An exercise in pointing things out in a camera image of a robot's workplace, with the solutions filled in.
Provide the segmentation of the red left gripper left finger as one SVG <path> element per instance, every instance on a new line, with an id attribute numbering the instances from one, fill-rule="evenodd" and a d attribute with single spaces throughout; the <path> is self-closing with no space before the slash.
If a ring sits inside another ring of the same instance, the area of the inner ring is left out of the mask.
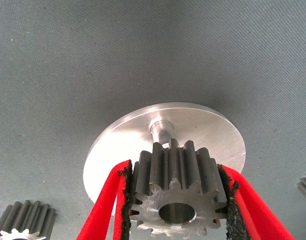
<path id="1" fill-rule="evenodd" d="M 115 217 L 112 238 L 114 240 L 130 238 L 131 220 L 128 204 L 131 177 L 131 160 L 122 161 L 112 168 L 77 236 L 78 240 L 105 240 L 113 211 Z"/>

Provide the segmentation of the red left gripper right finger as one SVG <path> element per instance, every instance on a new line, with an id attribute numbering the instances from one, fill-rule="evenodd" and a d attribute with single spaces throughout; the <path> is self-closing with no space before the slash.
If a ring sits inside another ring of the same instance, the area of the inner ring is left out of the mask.
<path id="1" fill-rule="evenodd" d="M 218 170 L 227 197 L 228 240 L 294 239 L 242 174 L 222 164 Z"/>

